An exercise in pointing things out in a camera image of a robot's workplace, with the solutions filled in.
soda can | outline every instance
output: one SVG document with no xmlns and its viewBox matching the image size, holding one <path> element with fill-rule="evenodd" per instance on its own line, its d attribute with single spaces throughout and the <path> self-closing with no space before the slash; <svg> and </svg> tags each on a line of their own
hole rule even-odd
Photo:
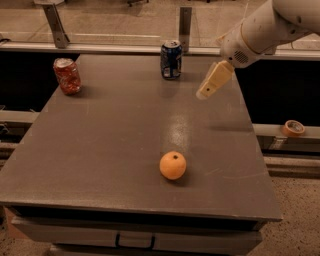
<svg viewBox="0 0 320 256">
<path fill-rule="evenodd" d="M 76 94 L 81 90 L 81 80 L 77 64 L 72 59 L 58 58 L 53 69 L 59 86 L 65 95 Z"/>
<path fill-rule="evenodd" d="M 182 46 L 178 40 L 166 41 L 161 46 L 161 74 L 165 79 L 176 79 L 181 74 Z"/>
</svg>

orange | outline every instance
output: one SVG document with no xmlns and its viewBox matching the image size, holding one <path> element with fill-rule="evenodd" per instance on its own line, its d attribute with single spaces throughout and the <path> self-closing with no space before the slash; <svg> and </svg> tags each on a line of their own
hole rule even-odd
<svg viewBox="0 0 320 256">
<path fill-rule="evenodd" d="M 187 168 L 184 156 L 176 151 L 166 153 L 160 160 L 160 172 L 169 180 L 179 179 Z"/>
</svg>

red soda can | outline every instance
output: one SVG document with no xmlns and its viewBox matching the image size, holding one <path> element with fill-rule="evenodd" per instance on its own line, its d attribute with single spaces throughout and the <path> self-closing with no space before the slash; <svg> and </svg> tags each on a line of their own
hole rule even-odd
<svg viewBox="0 0 320 256">
<path fill-rule="evenodd" d="M 65 95 L 76 94 L 81 90 L 78 66 L 72 59 L 56 59 L 53 64 L 53 69 L 59 86 Z"/>
</svg>

blue soda can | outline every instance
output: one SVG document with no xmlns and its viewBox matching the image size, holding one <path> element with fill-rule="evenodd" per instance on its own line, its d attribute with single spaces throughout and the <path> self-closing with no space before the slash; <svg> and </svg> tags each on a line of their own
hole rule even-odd
<svg viewBox="0 0 320 256">
<path fill-rule="evenodd" d="M 166 41 L 161 46 L 161 74 L 165 79 L 175 79 L 181 74 L 182 46 L 178 40 Z"/>
</svg>

can lid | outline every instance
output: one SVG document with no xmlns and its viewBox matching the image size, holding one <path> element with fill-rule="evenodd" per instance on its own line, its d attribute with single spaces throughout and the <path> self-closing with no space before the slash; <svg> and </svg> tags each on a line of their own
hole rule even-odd
<svg viewBox="0 0 320 256">
<path fill-rule="evenodd" d="M 177 48 L 181 45 L 179 40 L 168 40 L 164 43 L 164 46 L 167 48 Z"/>
<path fill-rule="evenodd" d="M 65 68 L 73 63 L 72 59 L 67 59 L 67 58 L 59 58 L 56 59 L 54 62 L 54 65 L 58 68 Z"/>
</svg>

